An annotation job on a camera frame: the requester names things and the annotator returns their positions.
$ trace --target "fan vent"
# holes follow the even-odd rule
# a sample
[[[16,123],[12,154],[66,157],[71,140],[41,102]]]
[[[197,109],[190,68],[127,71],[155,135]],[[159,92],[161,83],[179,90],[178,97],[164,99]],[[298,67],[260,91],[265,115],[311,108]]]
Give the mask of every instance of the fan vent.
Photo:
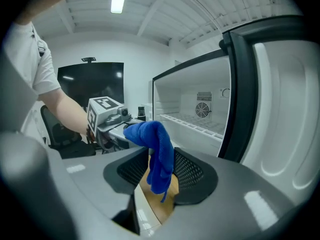
[[[196,100],[201,102],[211,102],[212,101],[211,91],[199,91],[196,96]]]
[[[200,102],[195,107],[195,113],[200,118],[205,118],[210,112],[211,111],[206,103]]]

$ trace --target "person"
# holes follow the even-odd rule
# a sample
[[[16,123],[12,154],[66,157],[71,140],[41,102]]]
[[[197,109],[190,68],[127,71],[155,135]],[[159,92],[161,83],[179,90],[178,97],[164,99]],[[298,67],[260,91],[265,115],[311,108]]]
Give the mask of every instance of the person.
[[[68,97],[57,80],[51,52],[37,34],[32,20],[62,0],[31,0],[3,42],[3,50],[27,84],[38,94],[56,118],[68,129],[87,135],[87,113]],[[31,112],[21,131],[43,143]]]

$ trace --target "fridge shelf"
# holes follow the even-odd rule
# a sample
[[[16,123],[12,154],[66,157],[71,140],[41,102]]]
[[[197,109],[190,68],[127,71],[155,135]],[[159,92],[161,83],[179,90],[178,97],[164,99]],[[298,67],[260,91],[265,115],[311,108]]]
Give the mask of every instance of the fridge shelf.
[[[223,124],[182,113],[160,114],[160,117],[192,129],[212,139],[215,139],[216,141],[222,142],[224,139],[223,133],[225,126]]]

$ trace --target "black chair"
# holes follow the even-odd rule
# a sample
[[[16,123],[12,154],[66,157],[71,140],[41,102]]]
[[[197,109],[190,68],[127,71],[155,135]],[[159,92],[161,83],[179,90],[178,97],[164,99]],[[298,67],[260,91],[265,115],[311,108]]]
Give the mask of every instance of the black chair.
[[[91,144],[83,142],[79,133],[64,127],[46,105],[41,107],[40,112],[50,138],[49,147],[59,151],[62,159],[89,157],[96,154]]]

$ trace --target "black monitor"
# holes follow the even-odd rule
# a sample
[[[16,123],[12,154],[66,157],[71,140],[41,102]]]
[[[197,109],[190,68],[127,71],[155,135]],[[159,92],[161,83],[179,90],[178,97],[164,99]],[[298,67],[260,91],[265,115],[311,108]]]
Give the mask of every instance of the black monitor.
[[[90,98],[109,96],[119,103],[124,98],[124,63],[96,62],[60,67],[62,90],[86,108]]]

